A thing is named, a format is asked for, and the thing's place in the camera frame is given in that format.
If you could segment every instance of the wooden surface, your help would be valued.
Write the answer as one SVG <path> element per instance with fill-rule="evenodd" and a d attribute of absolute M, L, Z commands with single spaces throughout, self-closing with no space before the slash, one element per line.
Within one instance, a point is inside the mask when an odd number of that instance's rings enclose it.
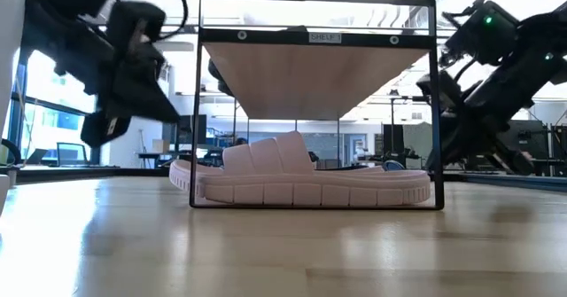
<path fill-rule="evenodd" d="M 251 119 L 336 121 L 427 53 L 416 49 L 205 43 Z"/>
<path fill-rule="evenodd" d="M 567 296 L 567 197 L 447 184 L 444 212 L 194 210 L 167 179 L 21 186 L 0 296 Z"/>

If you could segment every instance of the white slide sandal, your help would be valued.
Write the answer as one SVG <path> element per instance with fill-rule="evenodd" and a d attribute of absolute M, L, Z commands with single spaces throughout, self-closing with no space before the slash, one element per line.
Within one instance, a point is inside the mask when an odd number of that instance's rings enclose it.
<path fill-rule="evenodd" d="M 425 171 L 382 168 L 313 170 L 297 131 L 227 148 L 224 169 L 197 166 L 197 196 L 240 205 L 383 207 L 411 205 L 431 196 Z M 176 160 L 169 179 L 190 190 L 190 162 Z"/>

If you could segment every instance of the shelf label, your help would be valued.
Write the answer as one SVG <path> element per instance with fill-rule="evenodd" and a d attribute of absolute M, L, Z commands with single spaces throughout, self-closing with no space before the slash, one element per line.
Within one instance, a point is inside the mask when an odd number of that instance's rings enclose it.
<path fill-rule="evenodd" d="M 312 32 L 309 34 L 310 43 L 342 43 L 343 35 Z"/>

